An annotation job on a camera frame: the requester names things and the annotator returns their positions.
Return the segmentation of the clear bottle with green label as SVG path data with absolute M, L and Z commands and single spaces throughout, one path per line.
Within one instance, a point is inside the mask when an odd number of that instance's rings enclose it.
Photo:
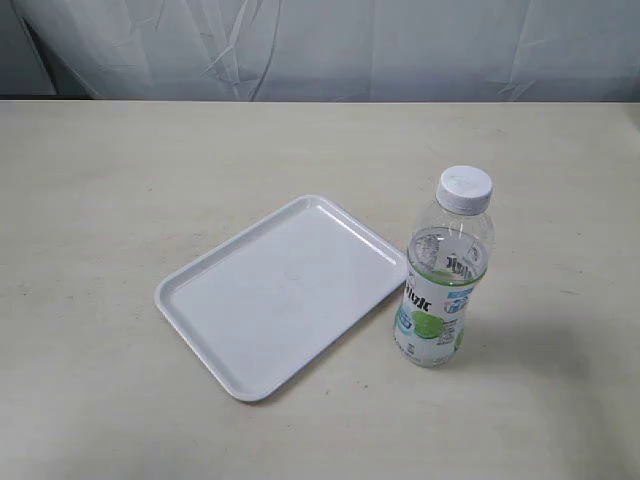
M 461 346 L 467 307 L 494 244 L 487 210 L 493 182 L 483 170 L 452 166 L 419 215 L 407 245 L 407 277 L 393 337 L 421 367 L 450 361 Z

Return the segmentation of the white backdrop cloth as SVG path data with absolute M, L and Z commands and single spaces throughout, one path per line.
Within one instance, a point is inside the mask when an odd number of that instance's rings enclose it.
M 5 1 L 1 94 L 255 102 L 635 102 L 639 5 Z

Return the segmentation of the white plastic tray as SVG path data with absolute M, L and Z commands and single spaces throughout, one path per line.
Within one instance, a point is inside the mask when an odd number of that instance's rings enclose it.
M 173 272 L 156 307 L 233 398 L 266 399 L 406 278 L 403 252 L 303 195 Z

